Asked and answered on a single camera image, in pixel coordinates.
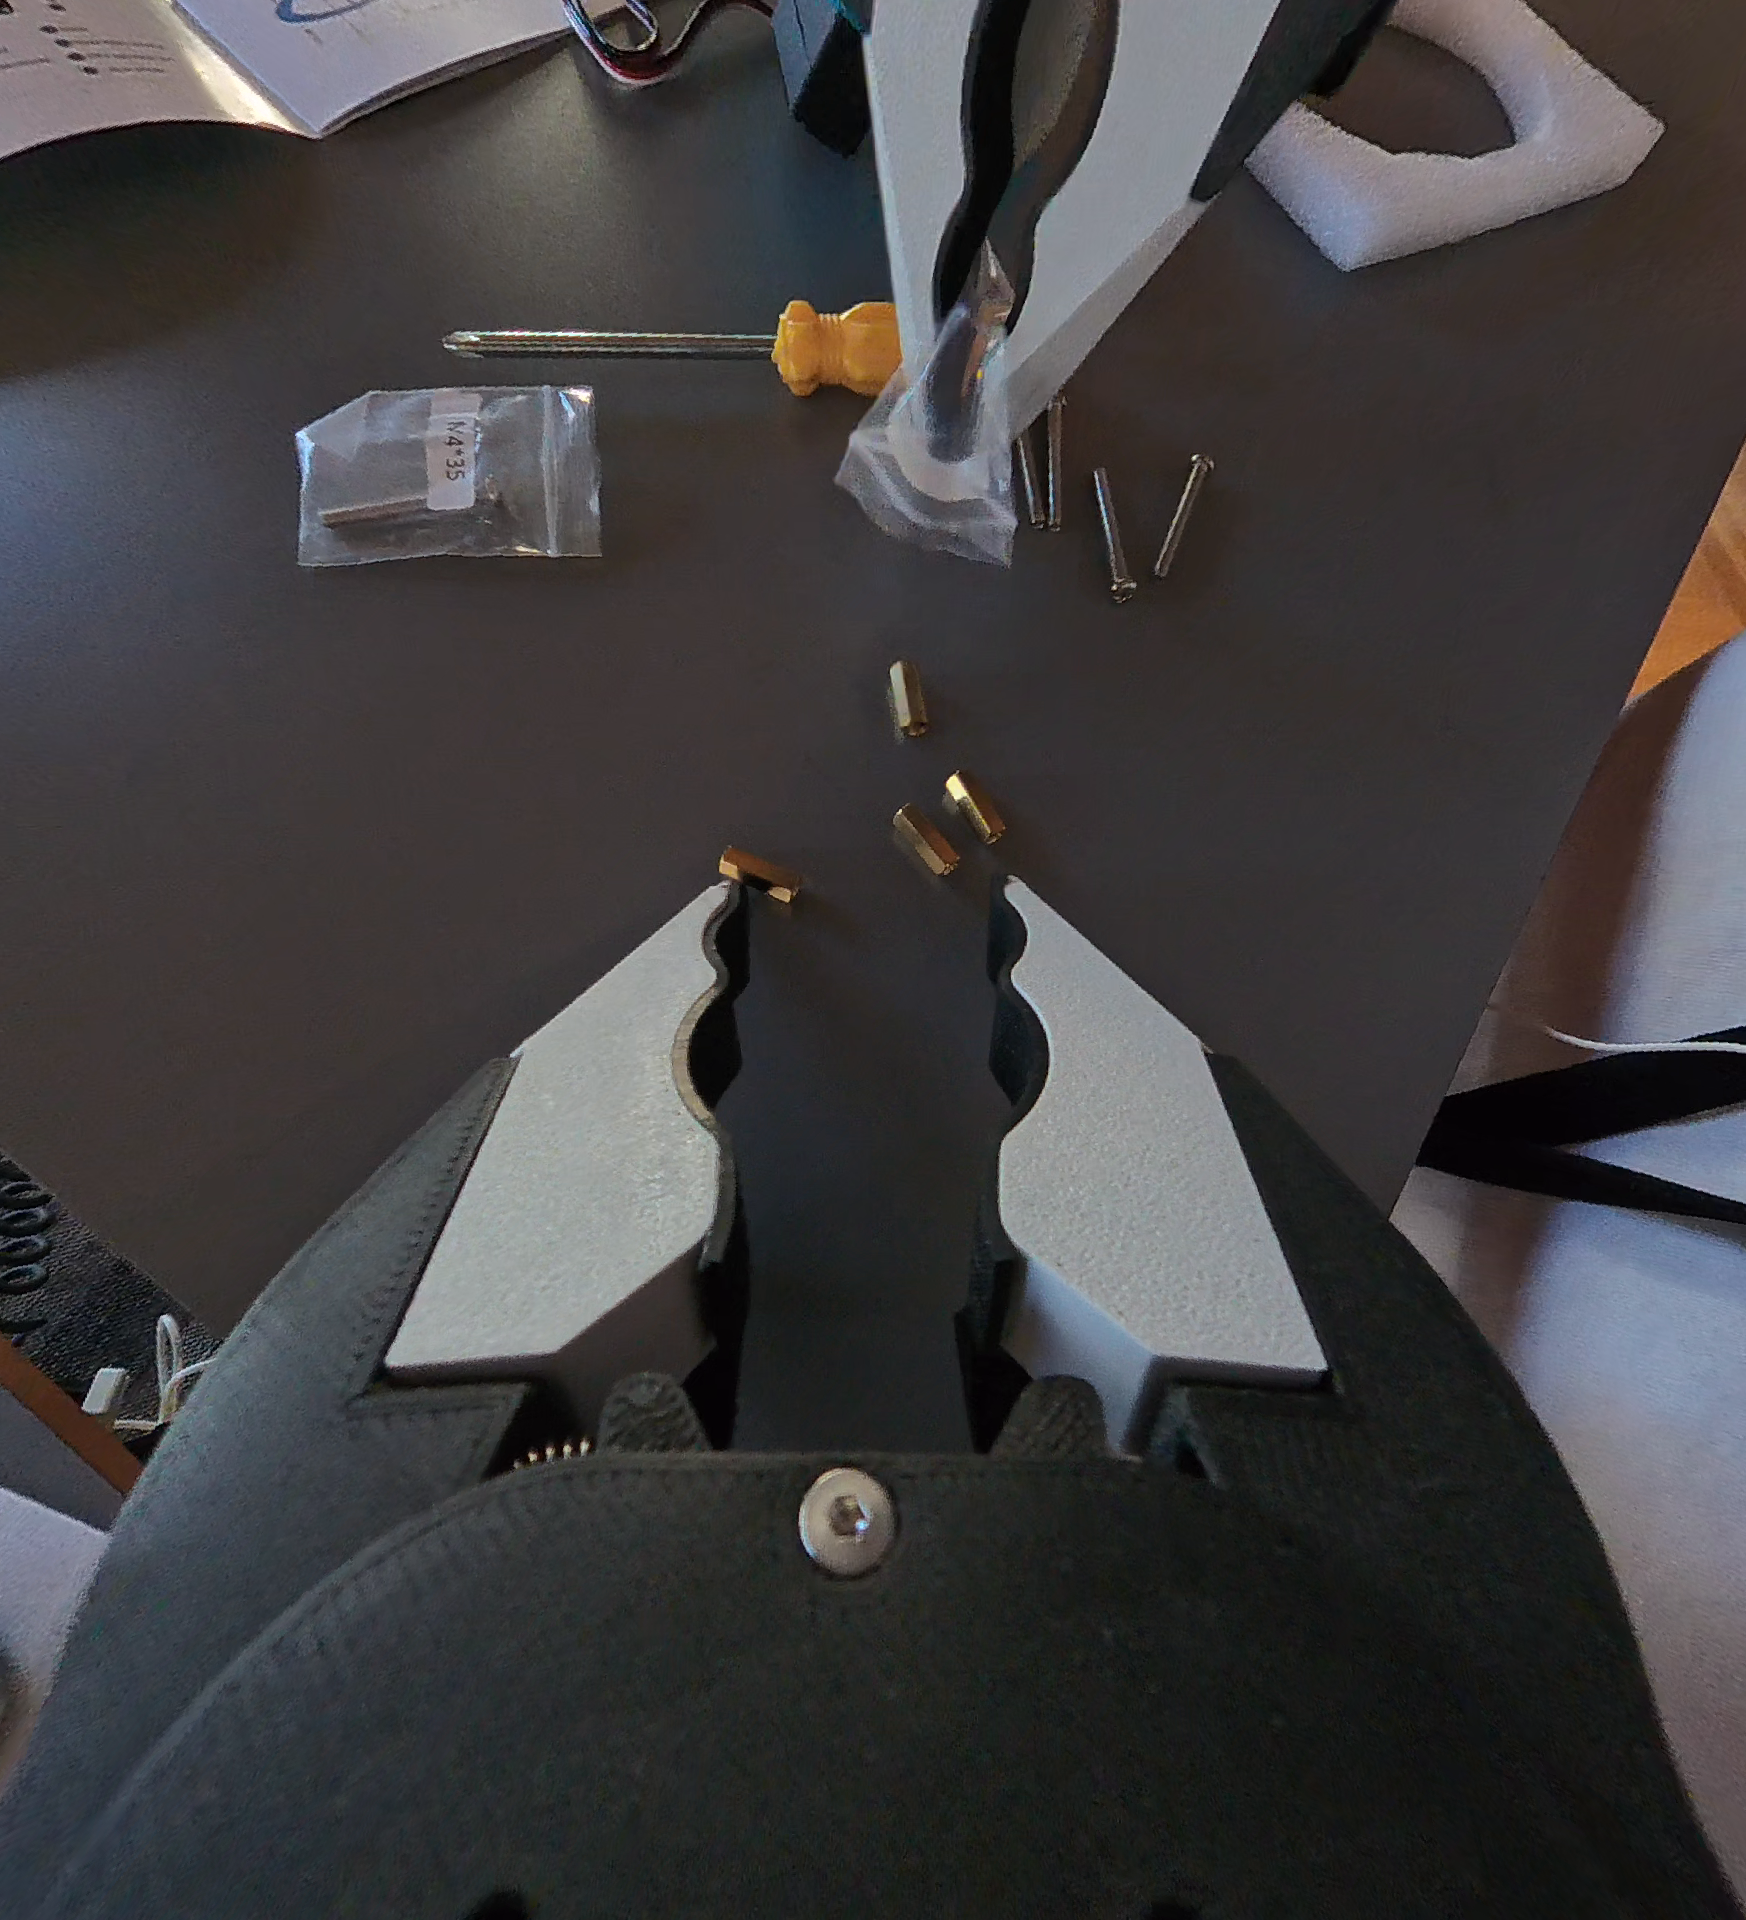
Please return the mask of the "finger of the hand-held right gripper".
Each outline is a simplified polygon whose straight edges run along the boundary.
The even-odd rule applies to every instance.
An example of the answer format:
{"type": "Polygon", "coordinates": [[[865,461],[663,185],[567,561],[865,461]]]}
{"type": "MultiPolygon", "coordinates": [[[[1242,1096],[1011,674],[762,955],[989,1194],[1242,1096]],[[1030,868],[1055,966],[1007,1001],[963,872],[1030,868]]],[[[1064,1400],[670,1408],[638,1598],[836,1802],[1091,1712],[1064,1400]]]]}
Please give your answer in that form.
{"type": "Polygon", "coordinates": [[[989,172],[1014,164],[1027,2],[876,2],[865,86],[903,363],[927,363],[986,232],[989,172]]]}
{"type": "Polygon", "coordinates": [[[1197,221],[1197,175],[1274,2],[983,7],[983,252],[1011,292],[994,369],[1026,428],[1197,221]]]}

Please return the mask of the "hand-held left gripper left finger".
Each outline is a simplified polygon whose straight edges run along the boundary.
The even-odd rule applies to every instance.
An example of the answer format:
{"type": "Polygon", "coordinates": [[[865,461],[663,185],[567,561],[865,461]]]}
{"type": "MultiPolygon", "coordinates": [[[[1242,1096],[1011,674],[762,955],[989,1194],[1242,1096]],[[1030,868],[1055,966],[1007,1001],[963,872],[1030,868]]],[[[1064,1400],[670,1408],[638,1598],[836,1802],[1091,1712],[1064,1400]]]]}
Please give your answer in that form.
{"type": "Polygon", "coordinates": [[[530,1036],[384,1355],[392,1379],[639,1370],[730,1396],[747,1319],[735,1151],[747,895],[703,888],[530,1036]]]}

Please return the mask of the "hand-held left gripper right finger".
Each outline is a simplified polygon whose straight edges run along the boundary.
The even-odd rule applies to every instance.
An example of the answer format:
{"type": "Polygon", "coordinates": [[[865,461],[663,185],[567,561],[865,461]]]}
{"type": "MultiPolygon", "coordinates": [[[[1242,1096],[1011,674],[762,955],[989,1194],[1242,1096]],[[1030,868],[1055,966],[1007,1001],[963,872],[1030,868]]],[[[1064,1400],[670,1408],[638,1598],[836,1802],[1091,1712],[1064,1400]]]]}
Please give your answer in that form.
{"type": "Polygon", "coordinates": [[[963,1302],[976,1445],[1031,1379],[1085,1379],[1125,1451],[1176,1382],[1322,1387],[1204,1044],[1016,877],[991,891],[986,973],[1007,1115],[963,1302]]]}

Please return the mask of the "small clear plastic bag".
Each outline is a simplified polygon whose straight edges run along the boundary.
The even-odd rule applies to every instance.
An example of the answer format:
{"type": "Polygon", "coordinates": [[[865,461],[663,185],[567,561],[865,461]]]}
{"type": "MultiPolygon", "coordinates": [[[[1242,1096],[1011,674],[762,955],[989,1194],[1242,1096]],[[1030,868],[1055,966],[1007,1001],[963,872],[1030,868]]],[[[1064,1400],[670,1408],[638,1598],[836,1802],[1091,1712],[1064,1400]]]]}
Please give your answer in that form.
{"type": "Polygon", "coordinates": [[[855,427],[836,485],[882,533],[1006,566],[1016,526],[1007,398],[1014,292],[989,244],[921,374],[895,371],[855,427]]]}

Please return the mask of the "white instruction booklet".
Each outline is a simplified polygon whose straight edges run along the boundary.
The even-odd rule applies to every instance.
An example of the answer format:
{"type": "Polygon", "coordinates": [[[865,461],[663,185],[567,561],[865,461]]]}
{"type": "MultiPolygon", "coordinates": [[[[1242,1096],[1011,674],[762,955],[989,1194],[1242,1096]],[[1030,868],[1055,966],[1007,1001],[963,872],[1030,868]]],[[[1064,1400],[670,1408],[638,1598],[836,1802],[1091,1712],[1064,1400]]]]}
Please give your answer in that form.
{"type": "Polygon", "coordinates": [[[567,26],[553,2],[0,2],[0,160],[156,123],[319,138],[567,26]]]}

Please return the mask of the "white foam piece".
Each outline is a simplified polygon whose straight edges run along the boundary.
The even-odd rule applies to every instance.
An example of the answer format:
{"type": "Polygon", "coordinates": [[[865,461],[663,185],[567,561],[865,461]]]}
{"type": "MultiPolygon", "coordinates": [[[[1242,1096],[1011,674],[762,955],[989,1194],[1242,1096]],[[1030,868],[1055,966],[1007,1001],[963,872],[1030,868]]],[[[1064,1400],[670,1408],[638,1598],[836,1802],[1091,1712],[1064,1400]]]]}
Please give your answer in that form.
{"type": "Polygon", "coordinates": [[[1484,76],[1512,143],[1480,157],[1387,152],[1290,107],[1246,158],[1340,269],[1458,244],[1624,185],[1659,120],[1521,2],[1402,2],[1392,21],[1484,76]]]}

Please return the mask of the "labelled bag of long screws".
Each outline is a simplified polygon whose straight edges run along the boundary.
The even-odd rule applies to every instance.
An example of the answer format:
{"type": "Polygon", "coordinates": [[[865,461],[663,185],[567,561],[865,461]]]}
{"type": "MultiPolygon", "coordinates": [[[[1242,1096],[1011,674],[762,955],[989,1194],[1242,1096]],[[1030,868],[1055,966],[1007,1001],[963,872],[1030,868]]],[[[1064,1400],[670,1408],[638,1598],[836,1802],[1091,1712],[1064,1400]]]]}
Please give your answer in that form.
{"type": "Polygon", "coordinates": [[[599,552],[590,385],[368,391],[295,453],[307,568],[599,552]]]}

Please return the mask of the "person's white garment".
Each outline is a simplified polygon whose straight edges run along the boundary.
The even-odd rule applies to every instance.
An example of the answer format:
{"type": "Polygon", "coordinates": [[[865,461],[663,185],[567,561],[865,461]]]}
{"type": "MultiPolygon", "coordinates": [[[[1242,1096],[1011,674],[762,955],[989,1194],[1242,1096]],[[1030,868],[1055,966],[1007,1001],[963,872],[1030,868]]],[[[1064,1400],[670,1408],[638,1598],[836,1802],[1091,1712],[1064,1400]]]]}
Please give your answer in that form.
{"type": "MultiPolygon", "coordinates": [[[[1555,1034],[1746,1025],[1746,633],[1619,720],[1454,1089],[1564,1068],[1555,1034]]],[[[1394,1223],[1549,1427],[1746,1905],[1746,1229],[1416,1170],[1394,1223]]]]}

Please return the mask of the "yellow handled screwdriver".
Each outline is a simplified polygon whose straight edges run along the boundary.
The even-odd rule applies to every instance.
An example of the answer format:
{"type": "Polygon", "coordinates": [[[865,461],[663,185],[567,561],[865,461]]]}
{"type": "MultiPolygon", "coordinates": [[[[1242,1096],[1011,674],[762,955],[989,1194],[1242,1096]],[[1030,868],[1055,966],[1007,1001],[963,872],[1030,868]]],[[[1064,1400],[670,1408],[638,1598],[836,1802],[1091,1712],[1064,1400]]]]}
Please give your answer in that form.
{"type": "Polygon", "coordinates": [[[795,300],[767,332],[460,328],[446,332],[440,345],[474,360],[771,362],[795,396],[821,388],[879,396],[902,367],[892,301],[823,313],[795,300]]]}

